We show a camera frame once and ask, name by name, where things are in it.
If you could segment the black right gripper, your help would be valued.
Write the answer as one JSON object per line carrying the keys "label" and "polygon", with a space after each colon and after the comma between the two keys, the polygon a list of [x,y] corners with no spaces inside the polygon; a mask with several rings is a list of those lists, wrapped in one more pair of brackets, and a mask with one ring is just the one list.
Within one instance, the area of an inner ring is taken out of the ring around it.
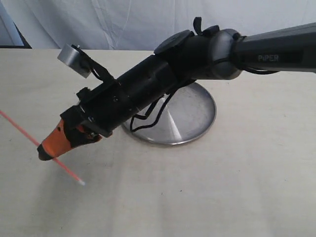
{"label": "black right gripper", "polygon": [[114,129],[141,111],[141,81],[118,78],[94,89],[85,87],[79,102],[64,111],[53,131],[37,148],[39,159],[48,161],[83,145],[109,137]]}

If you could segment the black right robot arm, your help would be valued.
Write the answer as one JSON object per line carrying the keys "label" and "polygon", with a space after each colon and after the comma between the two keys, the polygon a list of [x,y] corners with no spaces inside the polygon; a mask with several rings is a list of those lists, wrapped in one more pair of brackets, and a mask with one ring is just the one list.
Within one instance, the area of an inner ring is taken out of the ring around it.
{"label": "black right robot arm", "polygon": [[55,129],[39,144],[39,159],[52,160],[96,143],[126,121],[146,120],[161,97],[171,99],[197,79],[232,80],[243,71],[269,75],[316,70],[315,23],[252,36],[217,25],[202,30],[200,17],[193,27],[170,36],[118,78],[79,46],[64,46],[58,59],[84,78],[93,74],[101,84],[77,93],[78,103],[61,114]]}

